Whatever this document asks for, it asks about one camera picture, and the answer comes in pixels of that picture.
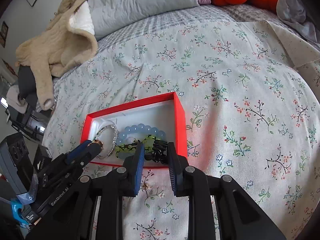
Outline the black hair claw clip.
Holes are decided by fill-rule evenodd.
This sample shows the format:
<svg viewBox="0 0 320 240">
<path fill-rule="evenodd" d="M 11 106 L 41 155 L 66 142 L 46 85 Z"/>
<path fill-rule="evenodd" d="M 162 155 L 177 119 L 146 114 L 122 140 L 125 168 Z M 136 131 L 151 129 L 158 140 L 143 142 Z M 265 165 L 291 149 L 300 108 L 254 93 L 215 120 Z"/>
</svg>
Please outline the black hair claw clip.
<svg viewBox="0 0 320 240">
<path fill-rule="evenodd" d="M 145 151 L 144 159 L 146 161 L 153 161 L 155 163 L 161 163 L 163 165 L 168 164 L 168 157 L 165 154 L 168 148 L 168 143 L 164 140 L 154 140 L 152 149 Z"/>
</svg>

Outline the black device with label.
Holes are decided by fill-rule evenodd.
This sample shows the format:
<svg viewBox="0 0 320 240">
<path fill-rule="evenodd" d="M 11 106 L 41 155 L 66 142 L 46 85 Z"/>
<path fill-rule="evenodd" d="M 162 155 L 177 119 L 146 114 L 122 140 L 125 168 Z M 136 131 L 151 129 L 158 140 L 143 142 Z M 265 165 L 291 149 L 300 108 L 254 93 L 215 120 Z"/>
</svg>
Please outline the black device with label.
<svg viewBox="0 0 320 240">
<path fill-rule="evenodd" d="M 17 195 L 30 189 L 34 167 L 22 133 L 17 132 L 1 141 L 1 169 Z"/>
</svg>

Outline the small gold star earring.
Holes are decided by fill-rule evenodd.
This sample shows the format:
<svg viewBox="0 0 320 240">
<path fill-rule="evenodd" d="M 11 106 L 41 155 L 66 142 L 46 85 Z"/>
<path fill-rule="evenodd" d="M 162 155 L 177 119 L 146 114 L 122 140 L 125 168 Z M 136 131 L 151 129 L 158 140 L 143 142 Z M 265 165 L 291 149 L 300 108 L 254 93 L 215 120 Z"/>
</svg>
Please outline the small gold star earring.
<svg viewBox="0 0 320 240">
<path fill-rule="evenodd" d="M 148 183 L 142 183 L 140 186 L 140 189 L 144 191 L 149 191 L 151 188 L 152 186 L 150 186 Z"/>
</svg>

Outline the red Ace box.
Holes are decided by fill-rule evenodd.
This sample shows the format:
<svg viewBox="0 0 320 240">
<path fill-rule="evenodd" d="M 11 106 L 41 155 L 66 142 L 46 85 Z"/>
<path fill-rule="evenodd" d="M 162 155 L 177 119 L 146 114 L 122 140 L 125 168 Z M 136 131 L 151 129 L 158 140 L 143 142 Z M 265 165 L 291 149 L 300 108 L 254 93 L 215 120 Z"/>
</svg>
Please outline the red Ace box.
<svg viewBox="0 0 320 240">
<path fill-rule="evenodd" d="M 176 153 L 187 157 L 185 112 L 177 93 L 158 94 L 148 98 L 106 108 L 85 119 L 80 142 L 93 140 L 107 125 L 119 132 L 117 144 L 129 144 L 133 139 L 143 140 L 149 134 L 173 142 Z"/>
</svg>

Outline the beige fleece jacket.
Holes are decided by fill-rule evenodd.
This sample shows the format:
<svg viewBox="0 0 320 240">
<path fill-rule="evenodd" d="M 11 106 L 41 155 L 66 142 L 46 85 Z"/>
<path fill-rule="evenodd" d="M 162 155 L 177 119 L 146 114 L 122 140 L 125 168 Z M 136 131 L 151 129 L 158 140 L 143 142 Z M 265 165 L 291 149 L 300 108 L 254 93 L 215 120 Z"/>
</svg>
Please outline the beige fleece jacket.
<svg viewBox="0 0 320 240">
<path fill-rule="evenodd" d="M 94 57 L 98 43 L 89 31 L 75 28 L 69 20 L 86 0 L 62 0 L 47 29 L 16 49 L 17 62 L 33 72 L 37 98 L 46 111 L 54 104 L 52 77 L 61 77 Z"/>
</svg>

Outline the floral bed quilt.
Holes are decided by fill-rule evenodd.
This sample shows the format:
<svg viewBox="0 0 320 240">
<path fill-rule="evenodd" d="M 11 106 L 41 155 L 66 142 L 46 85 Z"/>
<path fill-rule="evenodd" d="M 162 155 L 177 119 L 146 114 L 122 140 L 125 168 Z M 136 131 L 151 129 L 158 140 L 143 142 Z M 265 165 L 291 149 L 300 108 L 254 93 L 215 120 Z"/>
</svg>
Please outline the floral bed quilt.
<svg viewBox="0 0 320 240">
<path fill-rule="evenodd" d="M 296 239 L 319 204 L 319 50 L 271 13 L 211 5 L 151 16 L 102 38 L 69 71 L 43 144 L 80 142 L 89 113 L 177 94 L 189 163 L 232 176 Z"/>
</svg>

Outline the grey crumpled cloth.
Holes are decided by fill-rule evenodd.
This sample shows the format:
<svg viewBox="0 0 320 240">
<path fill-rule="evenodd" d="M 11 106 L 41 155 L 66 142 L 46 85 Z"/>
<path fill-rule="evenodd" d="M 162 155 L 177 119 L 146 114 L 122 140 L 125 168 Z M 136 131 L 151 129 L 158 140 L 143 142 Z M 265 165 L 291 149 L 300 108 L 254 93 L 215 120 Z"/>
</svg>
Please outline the grey crumpled cloth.
<svg viewBox="0 0 320 240">
<path fill-rule="evenodd" d="M 319 30 L 308 16 L 306 7 L 301 0 L 278 0 L 276 14 L 282 22 L 295 29 L 319 49 Z"/>
</svg>

